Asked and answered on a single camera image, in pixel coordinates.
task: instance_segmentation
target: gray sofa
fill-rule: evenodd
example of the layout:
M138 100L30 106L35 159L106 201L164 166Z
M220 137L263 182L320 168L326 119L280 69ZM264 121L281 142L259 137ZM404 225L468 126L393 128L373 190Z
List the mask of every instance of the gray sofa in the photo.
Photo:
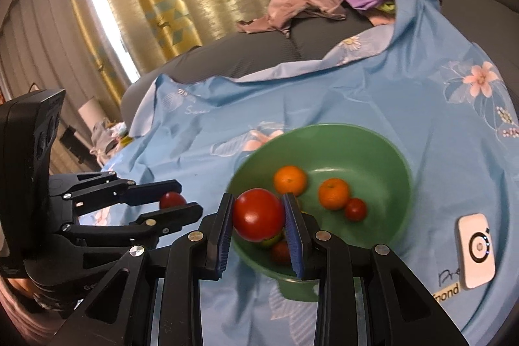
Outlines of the gray sofa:
M519 111L519 0L443 0L442 13L489 55Z

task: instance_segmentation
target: white daisy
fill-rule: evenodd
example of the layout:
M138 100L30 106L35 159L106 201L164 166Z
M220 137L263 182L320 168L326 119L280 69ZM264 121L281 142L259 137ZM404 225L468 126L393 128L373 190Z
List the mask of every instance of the white daisy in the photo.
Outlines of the white daisy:
M295 346L312 346L316 336L317 302L285 299L276 283L268 298L271 320L288 318L290 336Z
M343 45L349 51L359 50L362 47L359 36L352 36L343 40Z

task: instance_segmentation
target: orange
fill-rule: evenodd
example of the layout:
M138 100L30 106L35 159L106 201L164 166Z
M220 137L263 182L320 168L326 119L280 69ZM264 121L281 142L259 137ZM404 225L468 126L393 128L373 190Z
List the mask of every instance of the orange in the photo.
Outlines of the orange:
M319 187L319 202L327 210L343 209L350 199L350 186L339 178L324 181Z
M281 195L292 192L300 196L305 192L307 183L306 173L297 166L283 166L274 174L274 188Z

